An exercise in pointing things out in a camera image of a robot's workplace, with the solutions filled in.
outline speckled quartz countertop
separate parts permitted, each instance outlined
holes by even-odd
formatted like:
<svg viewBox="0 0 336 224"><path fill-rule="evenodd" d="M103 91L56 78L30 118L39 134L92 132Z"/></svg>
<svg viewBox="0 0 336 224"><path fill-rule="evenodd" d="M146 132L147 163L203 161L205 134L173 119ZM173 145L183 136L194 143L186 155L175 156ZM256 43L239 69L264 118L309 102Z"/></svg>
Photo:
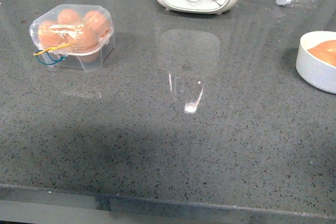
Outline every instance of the speckled quartz countertop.
<svg viewBox="0 0 336 224"><path fill-rule="evenodd" d="M295 62L303 34L336 31L336 0L317 10L239 0L210 16L167 12L156 0L0 3L4 188L334 223L336 97L301 79ZM110 12L117 45L99 70L33 57L30 24L63 3Z"/></svg>

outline yellow wire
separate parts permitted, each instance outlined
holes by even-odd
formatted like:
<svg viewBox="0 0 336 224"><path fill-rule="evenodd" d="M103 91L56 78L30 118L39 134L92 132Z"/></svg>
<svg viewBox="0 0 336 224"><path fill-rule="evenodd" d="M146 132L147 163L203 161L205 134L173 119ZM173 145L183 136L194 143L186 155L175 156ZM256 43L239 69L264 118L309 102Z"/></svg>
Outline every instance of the yellow wire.
<svg viewBox="0 0 336 224"><path fill-rule="evenodd" d="M64 45L60 45L60 46L58 46L58 47L49 47L49 48L47 48L47 49L44 49L43 51L40 51L40 52L36 52L36 53L34 53L33 55L41 55L41 54L43 54L44 52L48 52L48 51L54 51L54 50L57 50L57 49L60 49L60 48L64 48L64 47L68 47L70 44L69 43L67 43L67 44L64 44Z"/></svg>

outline white bowl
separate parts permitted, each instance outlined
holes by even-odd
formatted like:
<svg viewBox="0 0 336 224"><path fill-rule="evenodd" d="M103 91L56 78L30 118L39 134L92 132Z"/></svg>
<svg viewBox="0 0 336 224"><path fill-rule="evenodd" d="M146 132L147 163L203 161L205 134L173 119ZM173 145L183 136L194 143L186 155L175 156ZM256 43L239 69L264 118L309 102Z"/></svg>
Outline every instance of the white bowl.
<svg viewBox="0 0 336 224"><path fill-rule="evenodd" d="M296 69L301 77L314 87L336 94L336 67L309 53L312 47L327 41L336 40L336 32L312 31L300 39Z"/></svg>

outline brown egg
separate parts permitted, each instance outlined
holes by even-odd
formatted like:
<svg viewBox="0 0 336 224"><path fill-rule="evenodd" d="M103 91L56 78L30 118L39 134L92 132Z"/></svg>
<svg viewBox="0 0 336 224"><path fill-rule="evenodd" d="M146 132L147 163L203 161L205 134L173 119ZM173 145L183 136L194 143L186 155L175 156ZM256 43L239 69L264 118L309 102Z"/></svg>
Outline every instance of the brown egg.
<svg viewBox="0 0 336 224"><path fill-rule="evenodd" d="M336 66L336 40L324 41L308 50L316 58Z"/></svg>
<svg viewBox="0 0 336 224"><path fill-rule="evenodd" d="M66 36L53 28L54 24L54 21L46 20L38 27L38 39L45 48L57 47L67 42Z"/></svg>
<svg viewBox="0 0 336 224"><path fill-rule="evenodd" d="M67 33L70 47L76 52L94 50L98 44L97 34L85 25L73 26L73 28L68 29Z"/></svg>
<svg viewBox="0 0 336 224"><path fill-rule="evenodd" d="M94 30L100 37L106 35L107 31L110 29L110 23L105 15L97 10L91 10L85 14L83 21L86 26L89 26Z"/></svg>
<svg viewBox="0 0 336 224"><path fill-rule="evenodd" d="M57 17L57 23L59 24L76 24L81 21L81 17L75 10L64 9L62 10Z"/></svg>

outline plastic egg carton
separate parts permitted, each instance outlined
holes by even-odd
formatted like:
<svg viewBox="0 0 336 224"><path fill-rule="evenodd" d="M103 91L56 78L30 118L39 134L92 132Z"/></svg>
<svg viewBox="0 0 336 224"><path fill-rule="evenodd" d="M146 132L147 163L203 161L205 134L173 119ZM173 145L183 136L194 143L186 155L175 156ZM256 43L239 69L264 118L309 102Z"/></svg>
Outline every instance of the plastic egg carton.
<svg viewBox="0 0 336 224"><path fill-rule="evenodd" d="M93 71L115 47L110 13L98 5L58 5L33 21L31 39L44 64Z"/></svg>

